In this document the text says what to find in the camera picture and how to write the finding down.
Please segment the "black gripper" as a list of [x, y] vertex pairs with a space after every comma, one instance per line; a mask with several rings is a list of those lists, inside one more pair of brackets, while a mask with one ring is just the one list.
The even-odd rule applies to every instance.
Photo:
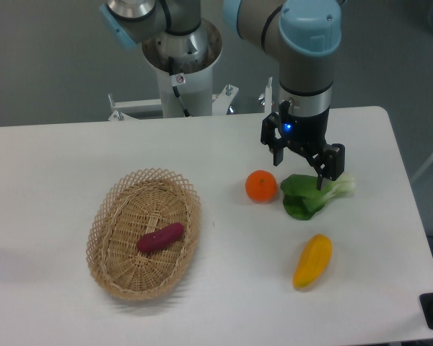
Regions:
[[[284, 148], [305, 156], [308, 164], [317, 173], [317, 190], [324, 180], [336, 181], [345, 169], [345, 146], [341, 143], [326, 143], [329, 108], [310, 117], [300, 117], [289, 112], [290, 103], [279, 105], [279, 115], [267, 115], [261, 126], [261, 143], [267, 145], [277, 167], [284, 158]], [[281, 137], [276, 137], [279, 128]]]

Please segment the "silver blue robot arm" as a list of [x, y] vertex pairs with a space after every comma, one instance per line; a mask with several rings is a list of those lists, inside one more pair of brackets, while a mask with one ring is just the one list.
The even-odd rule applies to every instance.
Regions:
[[[208, 115], [210, 79], [190, 86], [222, 51], [219, 31], [199, 1], [104, 1], [100, 13], [117, 41], [140, 46], [164, 87], [165, 117]], [[325, 140], [333, 87], [333, 56], [341, 43], [336, 1], [225, 1], [223, 15], [239, 37], [279, 65], [279, 109], [262, 123], [261, 142], [280, 164], [285, 149], [306, 158], [317, 184], [344, 171], [345, 148]]]

